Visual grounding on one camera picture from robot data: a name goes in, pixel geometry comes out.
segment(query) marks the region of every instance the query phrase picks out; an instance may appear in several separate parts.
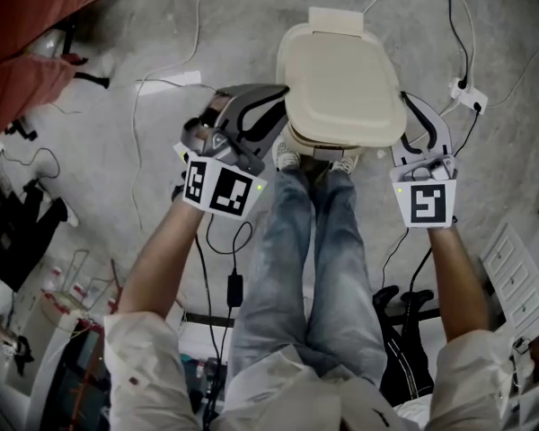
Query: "concrete floor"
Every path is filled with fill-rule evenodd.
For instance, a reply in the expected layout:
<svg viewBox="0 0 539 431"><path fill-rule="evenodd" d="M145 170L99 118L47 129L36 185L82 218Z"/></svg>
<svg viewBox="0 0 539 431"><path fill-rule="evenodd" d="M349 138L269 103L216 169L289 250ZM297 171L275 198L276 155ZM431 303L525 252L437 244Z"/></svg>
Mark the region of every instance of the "concrete floor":
<svg viewBox="0 0 539 431"><path fill-rule="evenodd" d="M278 44L293 25L307 21L309 6L361 11L371 0L203 0L202 28L196 56L182 68L162 76L199 70L214 87L273 82ZM490 102L503 99L527 60L539 48L539 0L467 0L477 38L474 84ZM12 157L30 159L40 146L57 155L61 175L44 184L53 195L64 196L82 224L61 227L49 250L55 262L67 267L75 249L88 248L94 259L92 276L105 273L109 257L127 270L160 222L170 204L172 188L180 183L181 162L172 151L181 126L200 112L209 94L196 89L169 90L143 97L137 108L137 129L144 166L136 184L144 229L140 232L130 199L137 169L131 135L133 82L147 71L176 63L190 52L195 31L196 0L103 0L83 11L74 51L91 59L86 71L110 75L103 89L74 80L57 105L28 115L40 137L34 143L19 137L4 139ZM454 22L471 53L471 32L460 0L454 0ZM366 16L366 29L384 43L401 87L419 95L436 110L449 103L447 85L463 69L463 59L447 20L447 0L380 0ZM459 107L446 121L454 147L468 131L473 113ZM36 168L51 167L41 155ZM273 178L273 167L263 177ZM500 218L511 208L539 206L539 58L524 82L503 107L487 110L460 155L456 215L472 257L476 258ZM389 181L391 152L366 150L353 180L358 190L356 216L363 234L371 284L381 286L381 267L404 232ZM19 189L31 171L4 162ZM247 277L253 244L270 209L271 189L252 212L257 225L254 241L238 256ZM229 250L239 223L217 219L211 239ZM203 224L200 237L205 235ZM414 231L387 268L386 284L405 289L411 273L428 248L427 234ZM214 314L225 315L225 283L232 268L230 256L204 248ZM311 287L313 267L305 282ZM417 288L435 288L428 264ZM192 251L183 281L181 302L192 312L205 313L206 292L199 257Z"/></svg>

